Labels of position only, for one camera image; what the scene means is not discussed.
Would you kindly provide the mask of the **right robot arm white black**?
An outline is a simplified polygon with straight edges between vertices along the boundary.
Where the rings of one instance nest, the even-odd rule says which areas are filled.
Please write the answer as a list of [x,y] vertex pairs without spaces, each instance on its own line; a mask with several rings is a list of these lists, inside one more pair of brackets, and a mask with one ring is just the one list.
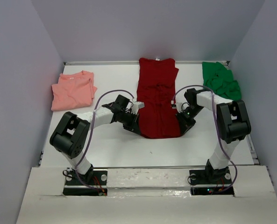
[[176,118],[181,134],[188,132],[195,124],[195,117],[204,108],[213,113],[217,133],[217,146],[207,160],[205,168],[190,172],[193,185],[214,183],[228,175],[231,156],[240,143],[251,132],[251,124],[244,101],[220,97],[213,90],[201,85],[184,88],[184,98],[188,106],[183,108],[175,97],[171,100],[172,109],[177,110]]

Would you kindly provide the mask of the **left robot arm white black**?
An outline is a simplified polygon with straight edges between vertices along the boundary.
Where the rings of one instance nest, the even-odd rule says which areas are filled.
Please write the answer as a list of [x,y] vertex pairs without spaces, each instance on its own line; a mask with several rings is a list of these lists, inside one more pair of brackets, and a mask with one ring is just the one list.
[[143,102],[118,95],[114,102],[93,112],[66,112],[52,133],[50,144],[68,160],[76,176],[88,184],[93,176],[93,165],[85,154],[92,140],[92,131],[99,126],[119,122],[125,130],[140,135],[139,110],[143,107]]

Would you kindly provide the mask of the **dark red t shirt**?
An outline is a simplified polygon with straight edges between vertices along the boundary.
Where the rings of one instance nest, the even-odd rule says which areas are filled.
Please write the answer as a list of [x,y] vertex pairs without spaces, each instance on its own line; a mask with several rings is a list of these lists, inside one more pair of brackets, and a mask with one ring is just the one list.
[[150,139],[180,137],[177,110],[171,107],[178,75],[175,60],[140,58],[139,65],[137,100],[144,103],[139,110],[141,135]]

